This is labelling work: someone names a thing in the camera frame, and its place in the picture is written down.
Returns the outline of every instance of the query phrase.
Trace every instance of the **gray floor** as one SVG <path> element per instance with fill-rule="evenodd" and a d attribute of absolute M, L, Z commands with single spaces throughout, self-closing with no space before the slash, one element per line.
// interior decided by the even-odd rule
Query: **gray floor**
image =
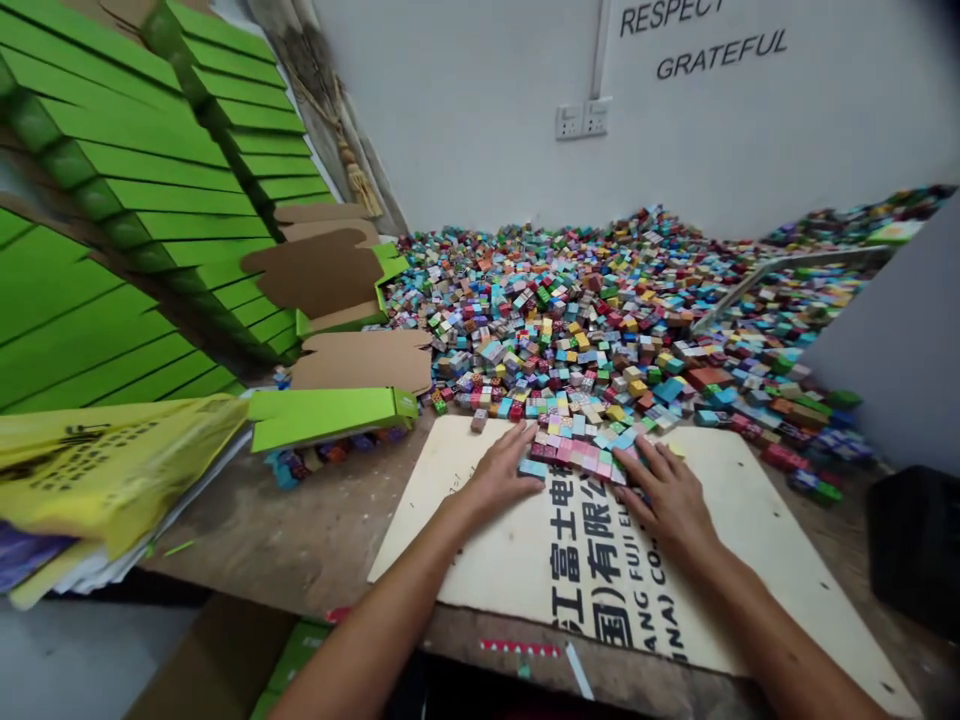
<path fill-rule="evenodd" d="M 180 642 L 196 610 L 0 598 L 4 720 L 114 720 Z"/>

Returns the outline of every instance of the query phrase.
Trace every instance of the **wooden table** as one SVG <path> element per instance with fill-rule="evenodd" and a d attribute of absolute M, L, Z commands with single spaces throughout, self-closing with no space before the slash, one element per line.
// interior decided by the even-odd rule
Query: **wooden table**
<path fill-rule="evenodd" d="M 328 465 L 281 492 L 262 458 L 241 452 L 163 536 L 144 567 L 298 615 L 324 617 L 354 605 L 433 425 L 427 413 L 402 443 Z M 880 605 L 869 588 L 863 486 L 824 510 L 767 468 L 834 577 L 929 718 L 960 711 L 960 663 L 945 641 Z M 163 552 L 193 540 L 169 558 Z M 422 647 L 516 675 L 515 656 L 483 651 L 481 638 L 562 646 L 564 632 L 466 608 L 438 606 Z M 600 701 L 657 717 L 747 718 L 770 714 L 755 684 L 658 656 L 575 639 Z M 565 657 L 532 658 L 532 679 L 578 693 Z"/>

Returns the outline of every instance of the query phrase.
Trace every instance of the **electrical outlet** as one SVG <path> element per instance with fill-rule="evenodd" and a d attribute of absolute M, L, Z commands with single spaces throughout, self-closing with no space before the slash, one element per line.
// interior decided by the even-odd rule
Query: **electrical outlet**
<path fill-rule="evenodd" d="M 606 135 L 612 97 L 588 100 L 583 106 L 583 135 Z"/>
<path fill-rule="evenodd" d="M 557 140 L 575 140 L 583 136 L 583 105 L 557 107 Z"/>

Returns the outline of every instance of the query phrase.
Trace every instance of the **human hand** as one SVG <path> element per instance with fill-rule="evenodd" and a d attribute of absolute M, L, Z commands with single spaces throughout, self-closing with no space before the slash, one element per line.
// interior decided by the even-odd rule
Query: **human hand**
<path fill-rule="evenodd" d="M 676 561 L 689 566 L 712 557 L 723 545 L 703 501 L 700 480 L 663 443 L 653 445 L 638 437 L 636 445 L 649 468 L 619 448 L 613 454 L 650 503 L 620 485 L 614 486 L 614 494 Z"/>
<path fill-rule="evenodd" d="M 474 531 L 545 487 L 537 478 L 517 475 L 520 458 L 536 434 L 536 423 L 528 426 L 520 422 L 507 430 L 481 458 L 463 489 L 454 495 Z"/>

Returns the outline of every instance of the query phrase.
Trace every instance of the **wooden board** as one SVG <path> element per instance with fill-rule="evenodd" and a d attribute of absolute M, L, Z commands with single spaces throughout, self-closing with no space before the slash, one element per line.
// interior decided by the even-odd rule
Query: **wooden board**
<path fill-rule="evenodd" d="M 509 427 L 506 421 L 490 421 L 478 436 L 469 425 L 467 417 L 435 423 L 374 562 L 371 582 L 390 567 L 440 501 L 462 487 L 486 449 Z M 916 702 L 746 443 L 734 433 L 699 428 L 678 428 L 669 439 L 686 451 L 703 482 L 724 543 L 885 709 L 919 717 Z M 570 519 L 572 527 L 562 526 Z M 565 561 L 559 562 L 564 553 Z M 574 554 L 579 582 L 571 579 Z M 447 574 L 439 600 L 579 629 L 601 642 L 710 670 L 747 674 L 731 639 L 660 555 L 655 541 L 605 488 L 574 474 L 553 472 L 546 492 L 474 538 Z"/>

